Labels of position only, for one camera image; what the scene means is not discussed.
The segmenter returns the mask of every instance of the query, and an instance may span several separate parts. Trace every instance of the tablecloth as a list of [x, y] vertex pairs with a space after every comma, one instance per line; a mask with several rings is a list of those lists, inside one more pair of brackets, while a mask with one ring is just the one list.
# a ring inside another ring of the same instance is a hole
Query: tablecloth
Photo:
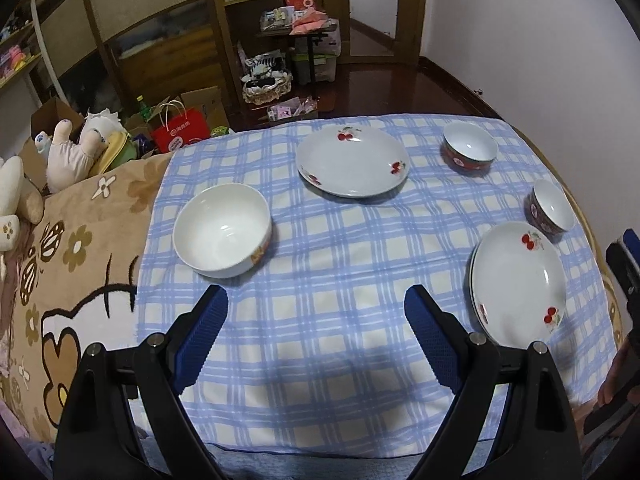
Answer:
[[[165, 331], [211, 281], [172, 247], [178, 211], [214, 184], [243, 182], [266, 197], [274, 235], [261, 263], [221, 284], [229, 313], [198, 382], [181, 399], [205, 442], [229, 449], [389, 457], [423, 452], [452, 401], [435, 380], [403, 313], [423, 284], [443, 310], [480, 330], [465, 273], [491, 226], [524, 220], [523, 199], [549, 170], [511, 127], [491, 132], [500, 153], [485, 176], [457, 173], [440, 155], [453, 116], [391, 115], [290, 123], [207, 140], [172, 158], [154, 205], [138, 280], [138, 340]], [[408, 179], [366, 200], [309, 186], [295, 165], [309, 133], [369, 125], [400, 140]], [[615, 353], [602, 279], [582, 227], [557, 245], [567, 316], [550, 348], [571, 402], [591, 398]], [[495, 434], [497, 390], [483, 437]], [[145, 424], [140, 407], [136, 420]]]

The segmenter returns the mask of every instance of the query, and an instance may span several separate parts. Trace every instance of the baseboard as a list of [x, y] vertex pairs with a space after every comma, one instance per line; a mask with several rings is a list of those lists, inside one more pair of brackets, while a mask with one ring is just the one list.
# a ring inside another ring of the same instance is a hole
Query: baseboard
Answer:
[[353, 18], [349, 19], [349, 24], [351, 25], [351, 28], [355, 28], [357, 31], [361, 32], [368, 38], [371, 38], [376, 43], [379, 43], [391, 51], [394, 49], [394, 39], [386, 35], [384, 32], [380, 32], [376, 28], [370, 27], [366, 23], [359, 22]]
[[435, 64], [431, 59], [420, 56], [418, 67], [434, 83], [464, 107], [474, 110], [476, 114], [481, 117], [502, 119], [500, 114], [485, 103], [478, 95], [473, 93], [441, 66]]

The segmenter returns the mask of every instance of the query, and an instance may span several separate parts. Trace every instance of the brown floral blanket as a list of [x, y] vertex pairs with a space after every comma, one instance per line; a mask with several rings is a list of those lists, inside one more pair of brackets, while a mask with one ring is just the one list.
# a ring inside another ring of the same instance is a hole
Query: brown floral blanket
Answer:
[[128, 162], [51, 196], [26, 245], [0, 396], [31, 433], [55, 439], [84, 349], [135, 344], [138, 264], [170, 155]]

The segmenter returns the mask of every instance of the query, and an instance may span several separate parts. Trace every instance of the bowl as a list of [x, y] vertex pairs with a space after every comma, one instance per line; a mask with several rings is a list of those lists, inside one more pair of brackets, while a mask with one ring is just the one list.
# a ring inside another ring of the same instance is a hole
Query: bowl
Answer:
[[575, 225], [574, 210], [562, 189], [548, 180], [537, 180], [525, 200], [531, 223], [541, 231], [556, 236]]
[[498, 143], [484, 128], [465, 121], [444, 127], [444, 155], [465, 170], [484, 170], [498, 156]]
[[261, 193], [245, 184], [209, 187], [175, 219], [175, 251], [210, 278], [232, 278], [257, 264], [271, 239], [271, 214]]

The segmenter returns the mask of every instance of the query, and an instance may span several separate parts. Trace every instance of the plastic bottle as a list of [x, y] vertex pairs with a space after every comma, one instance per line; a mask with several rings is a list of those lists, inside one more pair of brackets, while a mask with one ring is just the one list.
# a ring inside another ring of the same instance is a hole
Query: plastic bottle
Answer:
[[149, 108], [142, 99], [142, 95], [139, 95], [138, 105], [140, 106], [140, 116], [147, 122], [151, 118], [151, 108]]

